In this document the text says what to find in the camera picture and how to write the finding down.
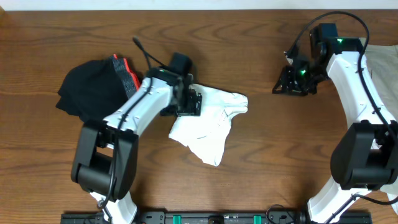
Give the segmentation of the white t-shirt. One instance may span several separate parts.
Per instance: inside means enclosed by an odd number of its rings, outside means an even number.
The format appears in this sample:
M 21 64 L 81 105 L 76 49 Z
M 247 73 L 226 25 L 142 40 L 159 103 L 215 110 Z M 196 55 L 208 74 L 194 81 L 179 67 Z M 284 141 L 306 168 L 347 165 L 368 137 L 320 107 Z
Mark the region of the white t-shirt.
M 169 138 L 188 147 L 203 163 L 221 163 L 232 119 L 248 111 L 248 98 L 239 93 L 192 84 L 201 93 L 201 115 L 178 117 Z

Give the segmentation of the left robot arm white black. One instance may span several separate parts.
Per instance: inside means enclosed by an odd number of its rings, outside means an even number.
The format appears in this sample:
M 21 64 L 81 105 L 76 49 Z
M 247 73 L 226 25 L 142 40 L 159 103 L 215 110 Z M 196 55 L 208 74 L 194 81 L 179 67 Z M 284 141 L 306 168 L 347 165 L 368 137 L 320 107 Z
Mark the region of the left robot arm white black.
M 100 211 L 83 223 L 133 223 L 137 206 L 130 188 L 137 168 L 139 137 L 158 115 L 199 116 L 202 95 L 190 88 L 191 73 L 155 67 L 138 91 L 102 121 L 80 133 L 71 179 L 97 201 Z

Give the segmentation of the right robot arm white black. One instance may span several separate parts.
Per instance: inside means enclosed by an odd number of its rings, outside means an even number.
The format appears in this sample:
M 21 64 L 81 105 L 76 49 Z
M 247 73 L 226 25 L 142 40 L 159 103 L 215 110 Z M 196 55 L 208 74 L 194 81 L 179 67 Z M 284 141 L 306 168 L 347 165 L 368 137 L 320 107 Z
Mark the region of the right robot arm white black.
M 315 37 L 312 58 L 293 45 L 285 56 L 273 93 L 305 96 L 330 79 L 343 106 L 347 132 L 330 159 L 331 177 L 323 188 L 293 215 L 294 223 L 368 223 L 369 215 L 350 215 L 355 201 L 383 191 L 385 204 L 397 207 L 397 120 L 382 102 L 366 68 L 368 46 L 358 38 Z

